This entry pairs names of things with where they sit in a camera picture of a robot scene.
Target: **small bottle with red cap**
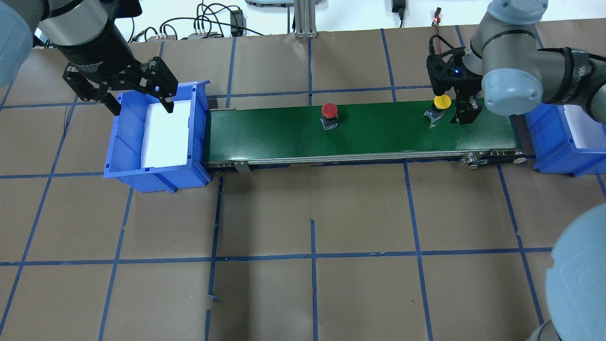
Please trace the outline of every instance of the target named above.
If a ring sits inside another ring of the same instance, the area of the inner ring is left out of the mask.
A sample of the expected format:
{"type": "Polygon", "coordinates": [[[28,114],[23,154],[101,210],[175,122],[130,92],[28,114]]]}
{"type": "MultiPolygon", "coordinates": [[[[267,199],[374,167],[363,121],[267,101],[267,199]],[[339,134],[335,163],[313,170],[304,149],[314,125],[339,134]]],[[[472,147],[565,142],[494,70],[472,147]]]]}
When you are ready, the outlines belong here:
{"type": "Polygon", "coordinates": [[[330,130],[337,128],[339,125],[339,109],[332,103],[327,103],[322,106],[322,116],[320,116],[320,122],[322,122],[322,128],[324,130],[330,130]]]}

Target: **metal post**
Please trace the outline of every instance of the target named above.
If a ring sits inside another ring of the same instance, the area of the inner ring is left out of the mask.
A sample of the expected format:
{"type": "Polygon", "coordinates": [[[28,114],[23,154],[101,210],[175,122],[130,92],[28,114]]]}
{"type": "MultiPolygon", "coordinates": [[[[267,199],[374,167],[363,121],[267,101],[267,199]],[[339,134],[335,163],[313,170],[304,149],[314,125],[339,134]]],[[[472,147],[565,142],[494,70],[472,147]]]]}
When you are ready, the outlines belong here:
{"type": "Polygon", "coordinates": [[[314,0],[294,0],[297,38],[316,38],[316,7],[314,0]]]}

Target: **light blue joint cap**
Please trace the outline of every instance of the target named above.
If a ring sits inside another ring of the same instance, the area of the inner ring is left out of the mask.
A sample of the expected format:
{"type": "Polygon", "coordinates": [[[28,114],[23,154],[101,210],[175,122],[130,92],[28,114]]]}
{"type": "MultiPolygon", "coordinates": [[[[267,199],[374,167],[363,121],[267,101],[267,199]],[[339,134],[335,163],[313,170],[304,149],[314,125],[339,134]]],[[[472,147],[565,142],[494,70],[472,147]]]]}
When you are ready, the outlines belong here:
{"type": "Polygon", "coordinates": [[[562,341],[606,340],[606,204],[573,221],[551,257],[545,293],[562,341]]]}
{"type": "Polygon", "coordinates": [[[0,1],[0,87],[10,83],[32,50],[32,32],[25,20],[0,1]]]}
{"type": "Polygon", "coordinates": [[[528,72],[518,69],[496,69],[482,79],[484,103],[491,112],[522,115],[536,108],[543,97],[543,86],[528,72]]]}
{"type": "Polygon", "coordinates": [[[494,19],[507,24],[536,25],[547,10],[547,0],[493,0],[488,12],[494,19]]]}

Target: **black plug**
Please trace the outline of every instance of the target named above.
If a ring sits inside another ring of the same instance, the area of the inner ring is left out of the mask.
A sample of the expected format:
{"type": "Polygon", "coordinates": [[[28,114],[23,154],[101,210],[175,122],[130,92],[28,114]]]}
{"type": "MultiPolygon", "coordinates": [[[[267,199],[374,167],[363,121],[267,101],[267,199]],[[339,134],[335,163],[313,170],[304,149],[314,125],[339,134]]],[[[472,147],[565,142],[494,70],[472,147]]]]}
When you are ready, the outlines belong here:
{"type": "Polygon", "coordinates": [[[406,0],[391,0],[391,12],[400,17],[400,27],[404,23],[404,12],[406,11],[406,0]]]}

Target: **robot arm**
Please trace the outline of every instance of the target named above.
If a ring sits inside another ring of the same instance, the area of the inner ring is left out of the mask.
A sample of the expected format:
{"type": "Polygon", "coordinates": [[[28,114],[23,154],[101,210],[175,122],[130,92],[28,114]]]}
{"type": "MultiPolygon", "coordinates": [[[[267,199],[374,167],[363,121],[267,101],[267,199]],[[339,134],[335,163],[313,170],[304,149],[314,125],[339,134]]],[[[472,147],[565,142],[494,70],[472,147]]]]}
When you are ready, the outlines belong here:
{"type": "Polygon", "coordinates": [[[177,79],[160,57],[145,64],[135,59],[114,25],[115,6],[99,0],[2,1],[32,31],[39,27],[68,59],[63,79],[81,100],[103,103],[117,116],[121,106],[108,91],[137,90],[173,111],[177,79]]]}
{"type": "Polygon", "coordinates": [[[568,47],[536,50],[534,26],[546,9],[547,0],[493,0],[468,47],[436,55],[430,45],[434,93],[454,87],[457,94],[452,123],[475,120],[483,89],[487,109],[498,115],[520,115],[541,102],[576,104],[606,124],[606,58],[568,47]]]}

